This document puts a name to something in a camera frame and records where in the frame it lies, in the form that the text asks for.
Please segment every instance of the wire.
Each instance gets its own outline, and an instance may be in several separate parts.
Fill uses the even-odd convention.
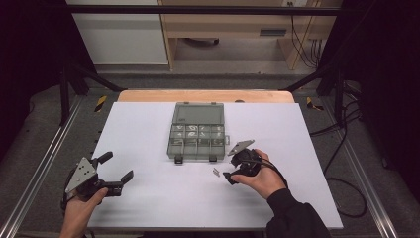
[[[356,110],[352,111],[349,115],[346,115],[346,114],[347,114],[347,110],[348,110],[349,106],[350,106],[350,105],[352,105],[352,104],[355,104],[355,103],[358,103],[358,100],[355,100],[355,101],[350,102],[349,104],[347,104],[347,105],[343,108],[343,117],[345,118],[345,120],[344,120],[344,124],[343,124],[343,128],[344,128],[344,135],[343,135],[343,138],[342,138],[342,140],[341,140],[341,142],[340,142],[339,146],[338,146],[338,147],[337,147],[337,149],[334,151],[333,155],[331,156],[330,160],[328,161],[327,166],[325,167],[325,169],[324,169],[324,171],[323,171],[324,176],[326,175],[327,170],[330,168],[331,164],[334,162],[334,160],[335,160],[335,158],[336,158],[336,156],[337,156],[337,153],[339,152],[340,148],[343,146],[344,142],[346,141],[347,132],[348,132],[348,127],[347,127],[347,126],[348,126],[348,123],[349,123],[349,121],[347,121],[347,120],[346,120],[346,118],[350,117],[353,113],[356,113],[357,111],[359,111],[359,108],[358,108],[358,109],[356,109]],[[350,121],[353,121],[353,120],[355,120],[355,119],[357,119],[357,118],[359,118],[359,116],[358,116],[358,117],[355,117],[355,118],[352,118]],[[368,202],[367,202],[367,199],[365,198],[364,194],[363,194],[363,193],[362,193],[362,192],[361,192],[361,191],[360,191],[360,190],[359,190],[359,189],[358,189],[355,185],[353,185],[353,184],[349,183],[348,181],[345,181],[345,180],[343,180],[343,179],[340,179],[340,178],[332,178],[332,177],[327,178],[327,177],[326,177],[326,180],[335,180],[335,181],[342,182],[343,184],[345,184],[345,185],[347,185],[347,186],[351,187],[352,189],[354,189],[354,190],[355,190],[355,191],[356,191],[356,192],[357,192],[357,193],[361,196],[361,198],[362,198],[362,200],[363,200],[364,209],[363,209],[363,211],[362,211],[361,213],[359,213],[359,214],[349,214],[349,213],[344,212],[343,210],[341,210],[341,209],[338,207],[338,208],[337,208],[337,211],[338,211],[340,214],[342,214],[342,215],[344,215],[344,216],[347,216],[347,217],[351,217],[351,218],[360,218],[360,217],[364,216],[364,215],[367,213],[367,211],[368,211]]]
[[[363,204],[364,204],[364,209],[362,210],[362,212],[361,213],[359,213],[359,214],[356,214],[356,215],[354,215],[354,214],[349,214],[349,213],[346,213],[346,212],[344,212],[343,210],[341,210],[341,209],[339,209],[339,208],[337,208],[337,211],[340,213],[340,214],[342,214],[342,215],[345,215],[345,216],[348,216],[348,217],[351,217],[351,218],[361,218],[362,216],[364,216],[366,213],[367,213],[367,211],[368,211],[368,202],[367,202],[367,199],[365,198],[365,196],[364,196],[364,194],[361,192],[361,190],[360,189],[358,189],[356,186],[354,186],[353,184],[351,184],[351,183],[349,183],[349,182],[347,182],[347,181],[345,181],[345,180],[343,180],[343,179],[340,179],[340,178],[332,178],[332,177],[330,177],[330,178],[325,178],[325,180],[335,180],[335,181],[339,181],[339,182],[342,182],[342,183],[344,183],[345,185],[347,185],[347,186],[349,186],[349,187],[351,187],[352,189],[354,189],[360,196],[361,196],[361,198],[362,198],[362,200],[363,200]]]
[[[352,111],[349,115],[346,116],[345,119],[350,118],[350,116],[352,116],[354,113],[359,112],[359,111],[360,111],[360,109],[356,109],[356,110]],[[360,118],[360,115],[358,115],[354,118],[351,118],[351,119],[347,120],[347,124],[350,124],[351,122],[353,122],[354,120],[359,119],[359,118]],[[321,129],[319,131],[311,132],[311,133],[309,133],[309,135],[311,137],[316,137],[316,136],[321,136],[321,135],[324,135],[324,134],[327,134],[327,133],[330,133],[330,132],[335,132],[335,131],[340,130],[340,129],[341,129],[340,124],[335,123],[335,124],[333,124],[333,125],[331,125],[327,128]]]

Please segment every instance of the metal frame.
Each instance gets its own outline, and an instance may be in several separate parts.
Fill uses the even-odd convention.
[[[335,121],[335,116],[333,113],[333,106],[330,104],[330,100],[323,100],[326,111],[332,122]],[[337,131],[339,139],[343,139],[343,132]],[[346,159],[349,163],[350,169],[355,176],[355,179],[358,183],[359,188],[367,199],[367,206],[370,210],[371,216],[373,217],[374,222],[376,223],[377,229],[379,230],[382,237],[385,238],[396,238],[398,234],[390,220],[382,202],[380,201],[379,196],[377,195],[373,185],[368,178],[367,173],[365,172],[358,155],[353,149],[352,143],[349,140],[346,140],[344,143],[344,149],[346,153]]]
[[[61,147],[62,142],[69,131],[74,118],[77,115],[77,112],[80,108],[81,102],[83,101],[83,96],[76,96],[75,101],[71,106],[71,114],[69,115],[66,123],[58,128],[52,142],[50,143],[49,148],[44,154],[43,159],[37,167],[34,175],[29,181],[25,191],[23,192],[21,198],[13,209],[7,221],[1,227],[0,237],[8,238],[14,237],[18,232],[22,221],[25,218],[29,208],[31,207],[32,202],[37,195],[38,190],[41,188],[41,185],[46,177],[50,166],[53,164],[56,154],[58,153],[59,148]]]
[[[156,5],[46,5],[47,11],[89,14],[215,14],[340,16],[362,13],[361,9],[258,6],[156,6]]]

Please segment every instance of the white tabletop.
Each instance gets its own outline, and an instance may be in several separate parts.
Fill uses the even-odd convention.
[[[107,197],[93,213],[89,227],[136,229],[264,229],[273,217],[266,201],[250,188],[230,185],[233,172],[224,161],[175,165],[166,154],[175,103],[114,103],[93,157],[112,151],[99,165],[99,178],[134,178],[120,197]],[[328,228],[343,228],[331,192],[295,103],[224,103],[226,134],[232,144],[256,140],[250,149],[269,154],[286,177],[293,196],[309,202]]]

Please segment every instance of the black pole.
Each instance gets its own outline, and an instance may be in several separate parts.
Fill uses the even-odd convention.
[[[47,11],[89,14],[214,14],[340,16],[361,13],[360,9],[257,7],[257,6],[156,6],[156,5],[46,5]]]

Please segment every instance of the hand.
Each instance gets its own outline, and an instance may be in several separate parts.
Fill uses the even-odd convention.
[[[268,154],[259,149],[255,149],[255,151],[263,159],[269,161]],[[261,166],[259,173],[254,177],[233,175],[231,176],[231,179],[237,181],[238,183],[248,185],[264,199],[267,199],[275,191],[286,188],[281,177],[274,170],[266,166]]]
[[[108,188],[98,190],[88,201],[82,201],[78,196],[67,204],[64,223],[62,224],[60,238],[80,238],[83,236],[87,222],[93,210],[106,196]]]

